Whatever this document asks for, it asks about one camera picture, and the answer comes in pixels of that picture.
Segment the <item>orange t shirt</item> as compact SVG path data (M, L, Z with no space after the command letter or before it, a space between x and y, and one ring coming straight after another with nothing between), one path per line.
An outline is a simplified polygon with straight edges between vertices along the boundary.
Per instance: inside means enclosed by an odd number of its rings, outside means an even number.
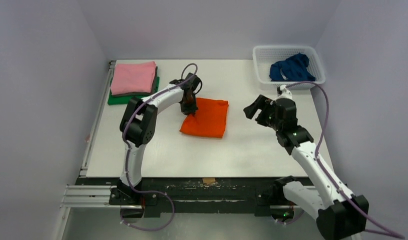
M194 137L223 138L229 102L199 97L196 103L198 109L184 119L180 132Z

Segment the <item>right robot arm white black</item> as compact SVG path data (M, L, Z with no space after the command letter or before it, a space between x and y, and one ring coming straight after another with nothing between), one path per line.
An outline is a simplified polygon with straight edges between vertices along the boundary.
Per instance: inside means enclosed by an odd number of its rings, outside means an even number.
M244 108L248 119L275 130L278 143L299 163L315 187L309 190L293 176L273 184L269 199L285 199L308 213L326 240L342 240L365 230L369 202L340 182L323 157L308 130L298 124L293 100L272 100L263 95Z

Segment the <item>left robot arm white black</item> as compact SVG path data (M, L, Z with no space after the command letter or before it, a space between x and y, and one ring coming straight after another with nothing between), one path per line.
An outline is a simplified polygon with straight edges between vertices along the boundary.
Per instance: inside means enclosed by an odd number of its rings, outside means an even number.
M193 73L185 79L175 79L162 90L145 98L133 97L123 114L120 131L125 144L122 174L111 189L110 205L140 204L146 195L156 197L157 190L142 189L142 163L147 144L156 131L158 114L174 104L180 104L181 113L188 116L197 111L196 94L202 80Z

